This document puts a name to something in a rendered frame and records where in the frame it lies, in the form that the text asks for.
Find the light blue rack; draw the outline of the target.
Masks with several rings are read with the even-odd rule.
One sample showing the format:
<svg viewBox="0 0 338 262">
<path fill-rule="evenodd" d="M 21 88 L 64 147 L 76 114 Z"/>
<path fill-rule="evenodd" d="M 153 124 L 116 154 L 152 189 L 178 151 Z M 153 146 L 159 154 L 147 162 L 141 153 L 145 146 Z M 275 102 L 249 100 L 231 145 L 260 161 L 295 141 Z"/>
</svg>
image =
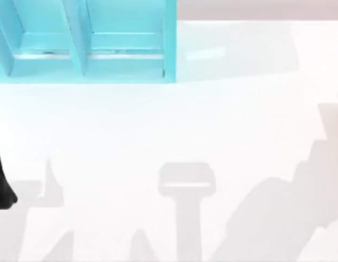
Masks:
<svg viewBox="0 0 338 262">
<path fill-rule="evenodd" d="M 0 84 L 175 82 L 178 0 L 0 0 Z"/>
</svg>

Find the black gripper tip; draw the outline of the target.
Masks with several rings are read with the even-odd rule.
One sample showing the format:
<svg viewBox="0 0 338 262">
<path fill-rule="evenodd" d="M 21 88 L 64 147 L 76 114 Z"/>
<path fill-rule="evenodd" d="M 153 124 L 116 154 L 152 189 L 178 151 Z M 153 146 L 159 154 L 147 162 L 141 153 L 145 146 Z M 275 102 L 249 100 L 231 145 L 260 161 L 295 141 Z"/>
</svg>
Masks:
<svg viewBox="0 0 338 262">
<path fill-rule="evenodd" d="M 18 197 L 8 183 L 0 158 L 0 210 L 10 209 L 18 201 Z"/>
</svg>

